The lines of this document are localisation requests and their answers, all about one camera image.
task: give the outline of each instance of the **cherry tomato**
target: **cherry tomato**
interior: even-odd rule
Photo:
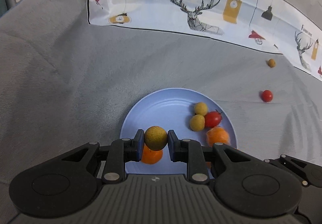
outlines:
[[[273,94],[269,90],[265,90],[261,94],[261,98],[264,102],[270,102],[273,99]]]
[[[222,120],[222,116],[221,116],[221,113],[218,111],[211,111],[205,115],[204,120],[205,120],[205,124],[204,124],[205,127],[213,128],[219,125],[219,123]]]

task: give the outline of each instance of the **plate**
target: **plate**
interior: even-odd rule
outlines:
[[[138,129],[146,131],[151,126],[160,126],[167,132],[174,130],[178,139],[197,140],[202,146],[207,146],[206,132],[194,132],[189,121],[194,115],[194,105],[197,102],[207,104],[209,111],[222,113],[223,127],[230,136],[231,146],[237,148],[234,128],[227,114],[207,96],[184,88],[167,88],[155,91],[139,100],[126,116],[120,138],[134,138]],[[163,149],[163,157],[155,164],[130,161],[125,163],[125,170],[130,174],[186,174],[187,165],[184,162],[170,160],[168,146]]]

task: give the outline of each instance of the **metal pin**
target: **metal pin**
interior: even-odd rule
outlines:
[[[115,172],[109,172],[104,174],[104,178],[108,181],[117,181],[120,178],[120,175]]]
[[[196,173],[192,175],[192,179],[194,181],[198,181],[198,182],[203,182],[206,181],[208,179],[207,175],[203,174],[203,173]]]

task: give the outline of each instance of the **deer head illustration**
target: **deer head illustration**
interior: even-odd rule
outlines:
[[[296,34],[296,32],[295,32],[295,41],[296,41],[296,44],[297,44],[296,49],[297,49],[298,55],[299,55],[299,57],[300,57],[300,61],[301,61],[302,66],[303,66],[305,69],[310,70],[310,66],[309,66],[309,64],[307,64],[307,62],[304,60],[304,58],[303,58],[302,54],[303,54],[306,50],[310,49],[310,48],[312,47],[313,43],[311,43],[311,38],[310,38],[310,43],[307,43],[307,44],[306,44],[306,46],[304,46],[303,48],[301,48],[301,40],[302,40],[302,38],[300,38],[300,39],[298,38],[298,36],[299,36],[301,33],[302,33],[302,32],[299,32],[298,34]]]
[[[179,6],[180,10],[188,15],[188,25],[190,29],[201,32],[210,32],[217,35],[223,35],[223,31],[219,27],[202,23],[198,19],[198,15],[202,14],[202,11],[212,9],[220,2],[220,0],[215,4],[214,0],[210,0],[210,3],[208,3],[206,6],[204,5],[204,1],[202,0],[201,5],[196,7],[194,11],[189,11],[187,9],[186,4],[183,3],[183,0],[170,0],[170,2]]]

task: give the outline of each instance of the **orange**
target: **orange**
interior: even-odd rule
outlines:
[[[229,134],[222,127],[214,127],[206,134],[209,147],[212,147],[216,142],[229,144]]]
[[[163,156],[163,150],[153,151],[149,149],[145,144],[143,148],[143,155],[141,161],[146,164],[157,163]]]

